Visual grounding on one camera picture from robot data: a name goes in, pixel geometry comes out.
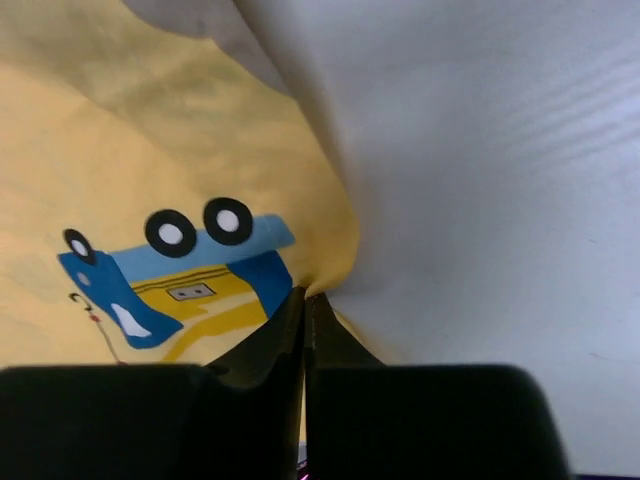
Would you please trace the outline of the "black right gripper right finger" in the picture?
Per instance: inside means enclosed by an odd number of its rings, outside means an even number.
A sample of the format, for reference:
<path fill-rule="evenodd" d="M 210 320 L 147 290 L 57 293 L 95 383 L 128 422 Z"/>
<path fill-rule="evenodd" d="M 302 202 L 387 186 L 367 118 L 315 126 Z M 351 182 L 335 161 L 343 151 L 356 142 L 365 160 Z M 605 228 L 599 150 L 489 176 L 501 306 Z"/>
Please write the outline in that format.
<path fill-rule="evenodd" d="M 305 303 L 308 465 L 316 479 L 567 479 L 546 399 L 509 365 L 389 366 Z"/>

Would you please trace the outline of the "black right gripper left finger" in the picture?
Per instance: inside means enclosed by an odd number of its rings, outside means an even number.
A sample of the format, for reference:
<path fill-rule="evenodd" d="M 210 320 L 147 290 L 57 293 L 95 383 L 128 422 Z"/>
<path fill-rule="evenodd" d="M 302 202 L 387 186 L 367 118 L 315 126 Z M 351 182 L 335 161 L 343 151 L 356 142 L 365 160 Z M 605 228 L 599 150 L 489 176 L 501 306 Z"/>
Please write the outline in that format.
<path fill-rule="evenodd" d="M 207 365 L 1 373 L 5 479 L 293 479 L 304 292 Z"/>

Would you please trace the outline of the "yellow cartoon print cloth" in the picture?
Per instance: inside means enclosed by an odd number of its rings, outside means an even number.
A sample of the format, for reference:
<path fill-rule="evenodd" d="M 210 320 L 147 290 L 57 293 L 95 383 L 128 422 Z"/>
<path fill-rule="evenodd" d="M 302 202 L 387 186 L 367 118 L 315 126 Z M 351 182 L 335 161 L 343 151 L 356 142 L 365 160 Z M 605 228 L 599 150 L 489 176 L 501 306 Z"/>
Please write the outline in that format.
<path fill-rule="evenodd" d="M 235 2 L 2 3 L 3 366 L 205 364 L 360 243 Z"/>

